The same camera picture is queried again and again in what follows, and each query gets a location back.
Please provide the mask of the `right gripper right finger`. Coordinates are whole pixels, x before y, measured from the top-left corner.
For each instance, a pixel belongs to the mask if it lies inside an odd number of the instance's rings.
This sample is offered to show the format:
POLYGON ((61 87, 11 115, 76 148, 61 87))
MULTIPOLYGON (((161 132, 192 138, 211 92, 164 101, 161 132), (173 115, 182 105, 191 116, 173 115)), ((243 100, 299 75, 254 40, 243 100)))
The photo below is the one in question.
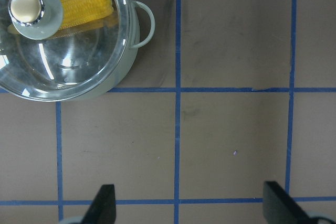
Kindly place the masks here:
POLYGON ((314 223, 277 182, 264 182, 262 197, 267 223, 314 223))

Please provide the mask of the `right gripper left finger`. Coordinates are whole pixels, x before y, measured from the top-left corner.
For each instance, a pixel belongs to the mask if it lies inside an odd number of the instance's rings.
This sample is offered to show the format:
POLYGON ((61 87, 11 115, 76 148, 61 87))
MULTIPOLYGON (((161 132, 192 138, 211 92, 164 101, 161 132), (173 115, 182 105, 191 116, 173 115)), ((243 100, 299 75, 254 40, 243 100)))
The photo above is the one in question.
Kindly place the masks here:
POLYGON ((115 223, 116 196, 113 184, 102 185, 81 223, 115 223))

